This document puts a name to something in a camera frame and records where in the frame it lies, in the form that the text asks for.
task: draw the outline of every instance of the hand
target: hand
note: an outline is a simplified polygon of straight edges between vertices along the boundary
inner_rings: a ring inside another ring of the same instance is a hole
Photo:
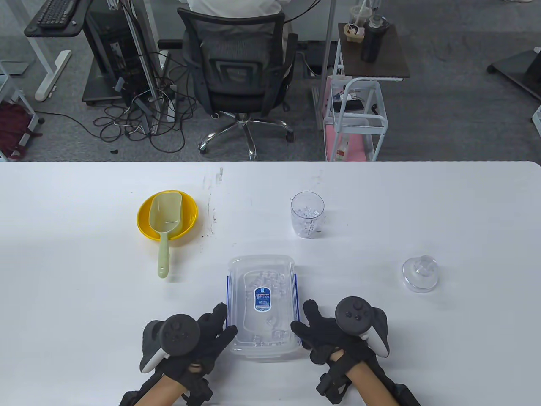
[[[374,352],[360,337],[344,333],[334,318],[322,317],[314,300],[307,300],[302,308],[310,326],[294,321],[291,330],[302,339],[302,346],[311,350],[310,359],[314,364],[336,361],[343,355],[339,350],[358,362],[375,359]]]
[[[183,377],[190,366],[191,371],[200,371],[197,373],[199,377],[210,373],[218,356],[237,334],[236,326],[223,329],[226,315],[227,307],[223,303],[218,304],[212,313],[203,314],[197,320],[201,336],[196,347],[183,356],[163,359],[156,367],[156,371],[184,386],[186,385]]]

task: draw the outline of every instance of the yellow bowl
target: yellow bowl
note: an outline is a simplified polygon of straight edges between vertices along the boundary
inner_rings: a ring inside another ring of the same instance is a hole
[[[137,227],[139,231],[151,240],[160,241],[160,235],[152,230],[148,222],[148,215],[150,213],[150,207],[152,206],[152,199],[155,198],[160,193],[165,192],[179,192],[182,195],[182,228],[178,230],[175,234],[169,236],[169,240],[176,240],[181,238],[184,234],[190,231],[197,220],[197,204],[195,200],[189,195],[181,191],[163,191],[156,193],[149,197],[137,213]]]

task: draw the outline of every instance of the chair base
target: chair base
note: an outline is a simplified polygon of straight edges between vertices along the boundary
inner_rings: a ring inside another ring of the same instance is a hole
[[[287,131],[286,141],[287,142],[295,141],[293,128],[291,128],[288,124],[286,124],[282,120],[269,119],[267,117],[261,118],[261,119],[253,119],[249,114],[245,114],[245,113],[232,114],[232,113],[226,113],[226,112],[220,112],[219,114],[217,113],[216,115],[213,115],[213,118],[217,119],[220,116],[220,114],[229,116],[235,119],[235,121],[231,124],[228,124],[225,127],[220,128],[219,130],[213,133],[206,135],[199,143],[199,152],[201,154],[206,154],[208,152],[207,144],[211,142],[216,136],[223,134],[226,131],[230,130],[231,128],[237,126],[242,131],[244,131],[244,135],[246,137],[246,144],[248,145],[248,156],[250,158],[250,161],[255,161],[258,157],[258,154],[255,149],[255,143],[254,143],[254,139],[252,138],[250,128],[248,127],[249,123],[258,123],[258,124],[265,124],[268,126],[282,127]]]

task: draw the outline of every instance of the plastic measuring cup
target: plastic measuring cup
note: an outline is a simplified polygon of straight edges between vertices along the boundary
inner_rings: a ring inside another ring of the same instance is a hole
[[[152,200],[148,222],[160,235],[158,249],[158,276],[169,274],[169,236],[182,227],[182,195],[180,192],[163,192]]]
[[[323,218],[325,203],[313,192],[301,192],[291,201],[291,223],[295,234],[308,238],[317,231]]]
[[[362,5],[355,5],[349,9],[349,23],[355,24],[356,26],[362,28],[366,21],[372,17],[372,9],[368,7],[368,4],[361,9]]]

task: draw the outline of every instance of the white shirt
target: white shirt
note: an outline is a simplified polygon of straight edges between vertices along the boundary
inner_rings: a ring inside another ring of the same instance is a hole
[[[276,14],[291,0],[180,0],[191,11],[207,16],[249,18]]]

